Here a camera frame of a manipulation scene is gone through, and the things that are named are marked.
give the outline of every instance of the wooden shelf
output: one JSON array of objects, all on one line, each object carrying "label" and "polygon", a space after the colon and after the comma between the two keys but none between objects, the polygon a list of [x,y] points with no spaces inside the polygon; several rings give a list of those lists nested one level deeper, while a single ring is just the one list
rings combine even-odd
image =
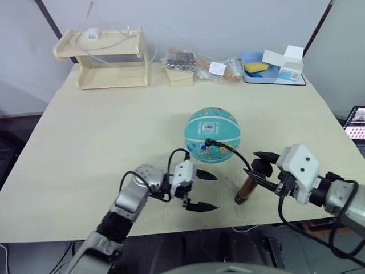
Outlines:
[{"label": "wooden shelf", "polygon": [[[124,37],[117,30],[100,31],[97,41],[89,41],[85,32],[75,33],[73,30],[66,31],[53,49],[54,55],[58,59],[76,57],[80,63],[80,75],[76,85],[82,90],[93,88],[113,88],[113,87],[148,87],[149,84],[149,55],[145,45],[143,32],[141,28],[131,30],[134,36]],[[75,47],[75,41],[80,35],[78,46],[84,50],[78,50]],[[92,63],[89,55],[124,55],[133,54],[138,58],[143,58],[144,62],[124,62],[113,63],[113,66],[104,63]]]},{"label": "wooden shelf", "polygon": [[145,74],[143,62],[114,63],[113,65],[126,70],[118,70],[107,64],[95,64],[88,69],[84,78],[79,78],[77,85],[83,90],[148,86],[148,76]]},{"label": "wooden shelf", "polygon": [[[70,56],[86,56],[92,55],[116,55],[116,54],[136,54],[140,58],[140,50],[141,49],[141,28],[131,30],[136,33],[135,36],[130,38],[124,37],[117,30],[102,30],[100,31],[99,40],[97,41],[89,41],[85,36],[85,31],[80,33],[76,33],[73,30],[67,30],[65,35],[62,36],[60,41],[54,48],[54,54],[59,58],[66,58]],[[77,46],[87,50],[78,50],[75,44],[77,37],[80,35]],[[120,42],[118,45],[114,47],[109,47],[107,49],[99,49],[102,47],[108,47],[115,43]]]}]

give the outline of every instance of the laptop screen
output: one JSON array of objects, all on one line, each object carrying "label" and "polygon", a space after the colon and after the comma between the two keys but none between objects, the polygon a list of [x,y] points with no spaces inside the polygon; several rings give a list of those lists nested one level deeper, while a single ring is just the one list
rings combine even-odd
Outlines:
[{"label": "laptop screen", "polygon": [[355,143],[365,144],[365,106],[354,107],[343,128]]}]

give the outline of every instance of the laptop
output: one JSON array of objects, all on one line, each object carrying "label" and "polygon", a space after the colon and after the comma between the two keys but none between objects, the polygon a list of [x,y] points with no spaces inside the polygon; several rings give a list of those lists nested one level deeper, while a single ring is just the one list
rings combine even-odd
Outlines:
[{"label": "laptop", "polygon": [[354,106],[343,128],[365,158],[365,106]]}]

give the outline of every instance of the blue tray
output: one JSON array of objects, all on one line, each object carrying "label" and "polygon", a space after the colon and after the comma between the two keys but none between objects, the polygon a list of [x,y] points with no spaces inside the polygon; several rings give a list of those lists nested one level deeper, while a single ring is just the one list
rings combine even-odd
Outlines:
[{"label": "blue tray", "polygon": [[[244,51],[241,53],[242,65],[262,62],[263,51]],[[258,72],[262,77],[250,77],[246,71],[244,71],[244,80],[247,83],[274,83],[279,77],[279,67],[269,65],[269,68],[265,71]]]}]

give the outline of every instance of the black chair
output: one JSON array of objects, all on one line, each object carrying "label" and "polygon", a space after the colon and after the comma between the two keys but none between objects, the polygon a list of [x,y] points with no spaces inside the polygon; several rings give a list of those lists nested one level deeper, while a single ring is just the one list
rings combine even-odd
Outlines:
[{"label": "black chair", "polygon": [[24,146],[22,139],[9,131],[0,130],[0,190]]}]

